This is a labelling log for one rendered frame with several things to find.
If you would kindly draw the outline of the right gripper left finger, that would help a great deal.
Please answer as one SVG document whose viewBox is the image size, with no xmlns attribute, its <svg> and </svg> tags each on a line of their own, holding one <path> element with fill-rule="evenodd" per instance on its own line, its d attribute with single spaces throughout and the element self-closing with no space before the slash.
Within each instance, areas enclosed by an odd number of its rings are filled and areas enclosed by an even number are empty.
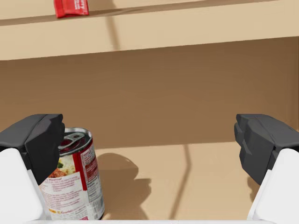
<svg viewBox="0 0 299 224">
<path fill-rule="evenodd" d="M 0 132 L 0 221 L 50 220 L 39 186 L 57 168 L 62 114 L 30 115 Z"/>
</svg>

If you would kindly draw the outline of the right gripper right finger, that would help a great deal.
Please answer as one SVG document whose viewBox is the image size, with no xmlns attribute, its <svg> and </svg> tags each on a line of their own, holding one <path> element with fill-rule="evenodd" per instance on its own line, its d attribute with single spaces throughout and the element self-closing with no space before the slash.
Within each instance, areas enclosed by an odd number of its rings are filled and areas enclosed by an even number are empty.
<svg viewBox="0 0 299 224">
<path fill-rule="evenodd" d="M 260 186 L 248 220 L 299 220 L 299 132 L 269 115 L 237 114 L 243 170 Z"/>
</svg>

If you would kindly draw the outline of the red and white can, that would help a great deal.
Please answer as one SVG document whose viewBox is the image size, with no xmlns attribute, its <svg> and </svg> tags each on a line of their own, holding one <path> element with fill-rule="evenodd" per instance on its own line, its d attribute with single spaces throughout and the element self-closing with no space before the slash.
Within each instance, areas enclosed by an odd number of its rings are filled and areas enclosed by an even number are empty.
<svg viewBox="0 0 299 224">
<path fill-rule="evenodd" d="M 57 168 L 40 185 L 53 220 L 100 220 L 105 211 L 93 137 L 81 127 L 65 129 Z"/>
</svg>

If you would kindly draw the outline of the pale wooden shelf unit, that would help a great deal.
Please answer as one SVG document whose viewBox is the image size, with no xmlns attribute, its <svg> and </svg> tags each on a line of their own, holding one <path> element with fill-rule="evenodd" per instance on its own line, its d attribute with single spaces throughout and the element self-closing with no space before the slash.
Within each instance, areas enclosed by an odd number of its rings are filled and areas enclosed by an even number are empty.
<svg viewBox="0 0 299 224">
<path fill-rule="evenodd" d="M 93 134 L 105 220 L 244 220 L 238 113 L 299 130 L 299 0 L 0 0 L 0 131 L 61 113 Z"/>
</svg>

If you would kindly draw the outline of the red carton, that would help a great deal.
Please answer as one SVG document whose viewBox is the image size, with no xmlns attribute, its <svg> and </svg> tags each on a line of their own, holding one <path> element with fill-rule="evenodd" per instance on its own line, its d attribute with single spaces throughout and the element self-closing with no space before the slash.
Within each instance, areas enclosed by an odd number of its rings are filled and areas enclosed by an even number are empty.
<svg viewBox="0 0 299 224">
<path fill-rule="evenodd" d="M 57 18 L 89 15 L 87 0 L 54 0 Z"/>
</svg>

